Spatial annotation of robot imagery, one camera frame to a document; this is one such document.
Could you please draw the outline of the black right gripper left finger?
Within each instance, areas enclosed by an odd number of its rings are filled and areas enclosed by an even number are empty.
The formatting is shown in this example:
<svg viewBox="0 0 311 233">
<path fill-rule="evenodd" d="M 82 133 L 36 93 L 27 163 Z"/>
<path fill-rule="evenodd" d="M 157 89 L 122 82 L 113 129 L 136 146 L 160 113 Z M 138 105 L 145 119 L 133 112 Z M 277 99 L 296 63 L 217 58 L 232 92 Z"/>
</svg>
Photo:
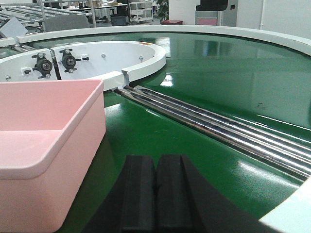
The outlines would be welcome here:
<svg viewBox="0 0 311 233">
<path fill-rule="evenodd" d="M 155 166 L 150 156 L 128 155 L 121 216 L 122 231 L 155 229 Z"/>
</svg>

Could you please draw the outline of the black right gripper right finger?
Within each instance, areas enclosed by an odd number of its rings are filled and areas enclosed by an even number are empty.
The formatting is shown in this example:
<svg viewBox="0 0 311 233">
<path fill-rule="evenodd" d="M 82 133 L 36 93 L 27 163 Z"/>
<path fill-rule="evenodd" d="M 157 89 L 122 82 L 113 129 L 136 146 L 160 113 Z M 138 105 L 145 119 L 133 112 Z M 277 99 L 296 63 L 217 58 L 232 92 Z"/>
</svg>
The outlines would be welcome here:
<svg viewBox="0 0 311 233">
<path fill-rule="evenodd" d="M 260 233 L 257 219 L 215 189 L 185 155 L 162 155 L 157 166 L 160 233 Z"/>
</svg>

